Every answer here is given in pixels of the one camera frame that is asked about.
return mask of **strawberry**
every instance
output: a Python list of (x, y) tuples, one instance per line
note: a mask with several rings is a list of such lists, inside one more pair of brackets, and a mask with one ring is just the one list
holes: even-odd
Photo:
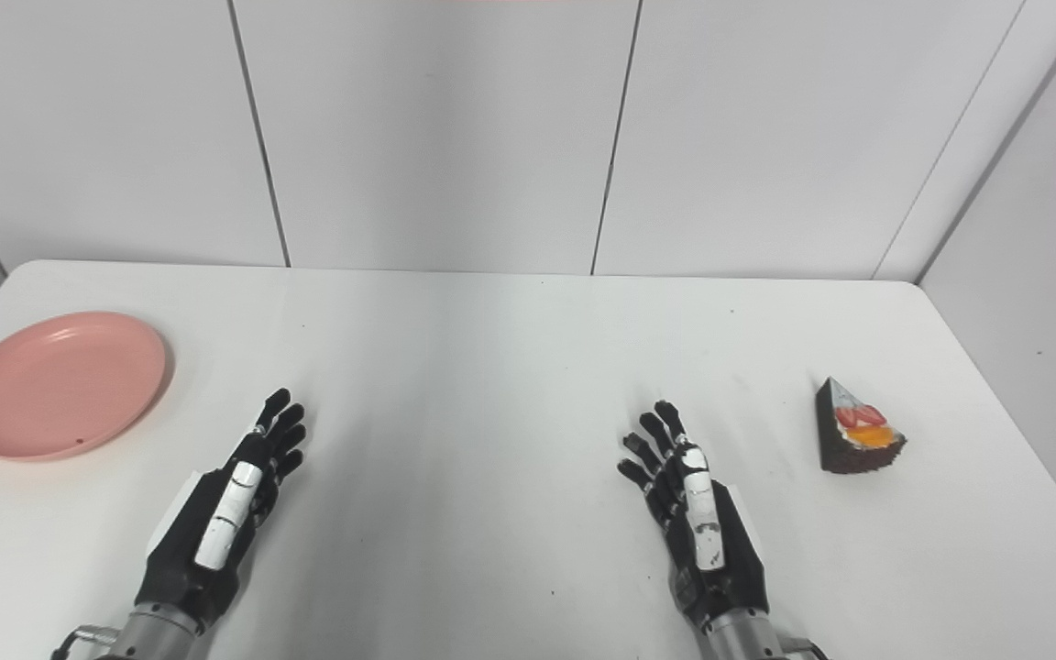
[(833, 414), (837, 417), (837, 422), (847, 429), (853, 429), (859, 425), (859, 413), (853, 408), (835, 408)]
[[(887, 418), (873, 406), (860, 406), (853, 409), (853, 413), (856, 418), (866, 421), (871, 427), (885, 427), (887, 423)], [(847, 423), (847, 427), (853, 427), (853, 423)]]

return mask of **white table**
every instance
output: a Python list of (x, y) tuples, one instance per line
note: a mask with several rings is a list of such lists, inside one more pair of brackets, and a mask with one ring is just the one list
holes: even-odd
[[(146, 319), (175, 373), (105, 447), (0, 460), (0, 659), (122, 623), (182, 480), (278, 385), (309, 460), (211, 660), (697, 659), (614, 469), (658, 397), (739, 486), (780, 627), (843, 660), (1056, 657), (1056, 486), (908, 284), (35, 262), (0, 339), (76, 309)], [(830, 375), (912, 438), (891, 468), (817, 467)]]

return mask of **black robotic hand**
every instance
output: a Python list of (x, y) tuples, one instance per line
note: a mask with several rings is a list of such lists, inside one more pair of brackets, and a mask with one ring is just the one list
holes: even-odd
[(304, 407), (290, 393), (271, 394), (254, 427), (221, 469), (202, 475), (146, 563), (135, 605), (169, 606), (188, 615), (202, 635), (239, 592), (239, 564), (257, 527), (271, 513), (285, 476), (304, 455)]
[(639, 421), (653, 435), (657, 454), (641, 435), (629, 434), (622, 441), (642, 464), (621, 460), (617, 469), (642, 489), (662, 527), (675, 563), (676, 604), (705, 634), (729, 611), (767, 615), (763, 565), (728, 486), (712, 479), (706, 456), (687, 439), (678, 410), (661, 400), (655, 413)]

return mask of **orange slice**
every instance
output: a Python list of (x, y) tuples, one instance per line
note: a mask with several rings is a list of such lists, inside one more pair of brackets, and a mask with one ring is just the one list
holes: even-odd
[(891, 427), (859, 427), (847, 429), (846, 437), (868, 448), (884, 448), (891, 444), (893, 430)]

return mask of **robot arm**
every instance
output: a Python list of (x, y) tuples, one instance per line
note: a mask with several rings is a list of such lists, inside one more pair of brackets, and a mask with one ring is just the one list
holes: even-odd
[(105, 659), (182, 660), (234, 601), (239, 566), (256, 529), (271, 513), (280, 485), (304, 455), (304, 408), (280, 390), (221, 469), (202, 475), (146, 561), (134, 609), (121, 630), (80, 626), (56, 649), (67, 659), (76, 639), (109, 646)]
[(641, 464), (621, 460), (622, 475), (642, 494), (663, 532), (675, 576), (676, 605), (706, 636), (719, 660), (825, 655), (812, 643), (782, 644), (768, 619), (763, 564), (752, 546), (728, 486), (712, 479), (703, 450), (687, 437), (678, 410), (658, 401), (640, 418), (658, 452), (641, 435), (622, 441)]

